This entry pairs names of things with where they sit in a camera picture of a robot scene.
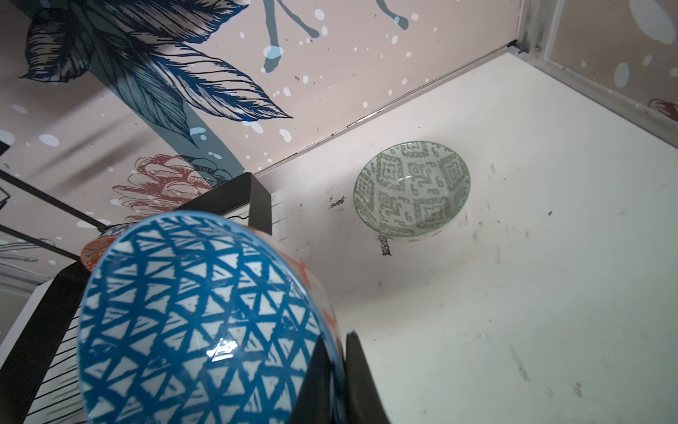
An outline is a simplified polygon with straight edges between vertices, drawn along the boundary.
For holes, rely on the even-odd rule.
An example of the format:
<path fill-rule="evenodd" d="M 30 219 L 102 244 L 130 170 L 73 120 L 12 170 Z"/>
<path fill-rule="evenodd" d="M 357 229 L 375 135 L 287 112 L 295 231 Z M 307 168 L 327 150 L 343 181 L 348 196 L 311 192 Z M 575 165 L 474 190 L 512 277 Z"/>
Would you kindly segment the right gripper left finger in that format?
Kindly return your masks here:
<path fill-rule="evenodd" d="M 323 338 L 318 337 L 289 424 L 330 423 L 332 379 L 328 350 Z"/>

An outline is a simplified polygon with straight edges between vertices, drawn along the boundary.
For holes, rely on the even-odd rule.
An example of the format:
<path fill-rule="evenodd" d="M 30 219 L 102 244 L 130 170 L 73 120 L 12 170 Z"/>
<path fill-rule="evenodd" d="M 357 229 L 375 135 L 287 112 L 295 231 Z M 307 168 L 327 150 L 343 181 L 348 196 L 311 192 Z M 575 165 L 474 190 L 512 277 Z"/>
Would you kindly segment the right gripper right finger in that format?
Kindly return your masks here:
<path fill-rule="evenodd" d="M 344 370 L 349 423 L 390 424 L 356 331 L 346 336 Z"/>

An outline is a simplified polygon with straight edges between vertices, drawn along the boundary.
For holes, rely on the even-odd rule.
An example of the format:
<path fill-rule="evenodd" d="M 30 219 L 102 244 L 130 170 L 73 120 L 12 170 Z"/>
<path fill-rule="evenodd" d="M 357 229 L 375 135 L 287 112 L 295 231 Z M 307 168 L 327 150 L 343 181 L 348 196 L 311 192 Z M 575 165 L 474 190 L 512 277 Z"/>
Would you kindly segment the blue triangle patterned bowl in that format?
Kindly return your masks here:
<path fill-rule="evenodd" d="M 330 363 L 344 415 L 337 318 L 307 265 L 263 231 L 171 212 L 119 236 L 81 302 L 79 388 L 90 423 L 284 423 Z"/>

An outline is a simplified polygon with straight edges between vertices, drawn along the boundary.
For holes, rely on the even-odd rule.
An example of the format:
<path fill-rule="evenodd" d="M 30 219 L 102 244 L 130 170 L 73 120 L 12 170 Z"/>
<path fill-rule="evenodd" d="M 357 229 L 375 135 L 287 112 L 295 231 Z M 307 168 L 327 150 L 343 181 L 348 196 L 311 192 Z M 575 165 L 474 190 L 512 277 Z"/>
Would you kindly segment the orange patterned ceramic bowl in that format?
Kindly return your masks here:
<path fill-rule="evenodd" d="M 85 245 L 81 251 L 81 263 L 89 271 L 93 271 L 100 259 L 105 255 L 109 247 L 117 240 L 117 237 L 97 238 Z"/>

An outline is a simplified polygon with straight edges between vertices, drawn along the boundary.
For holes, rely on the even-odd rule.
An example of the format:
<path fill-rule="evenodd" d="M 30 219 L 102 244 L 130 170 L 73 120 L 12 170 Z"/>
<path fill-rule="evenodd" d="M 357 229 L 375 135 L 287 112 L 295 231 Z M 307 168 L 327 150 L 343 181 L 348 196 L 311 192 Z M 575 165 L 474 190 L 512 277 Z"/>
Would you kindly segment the black wire dish rack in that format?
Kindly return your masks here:
<path fill-rule="evenodd" d="M 179 209 L 226 217 L 245 206 L 249 207 L 249 224 L 272 233 L 272 195 L 250 172 L 218 185 Z M 77 254 L 6 226 L 1 227 L 1 232 L 74 261 L 53 280 L 35 289 L 1 346 L 1 422 L 22 423 L 81 303 L 90 271 Z"/>

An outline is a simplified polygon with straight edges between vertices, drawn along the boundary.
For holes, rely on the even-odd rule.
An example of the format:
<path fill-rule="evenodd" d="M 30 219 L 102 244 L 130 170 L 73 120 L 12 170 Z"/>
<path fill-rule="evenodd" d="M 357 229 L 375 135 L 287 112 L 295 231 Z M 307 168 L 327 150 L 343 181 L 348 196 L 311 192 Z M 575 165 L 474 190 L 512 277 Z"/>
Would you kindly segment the green patterned ceramic bowl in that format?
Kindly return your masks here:
<path fill-rule="evenodd" d="M 407 141 L 363 167 L 353 202 L 360 220 L 378 235 L 420 241 L 441 233 L 470 191 L 471 173 L 457 152 L 432 141 Z"/>

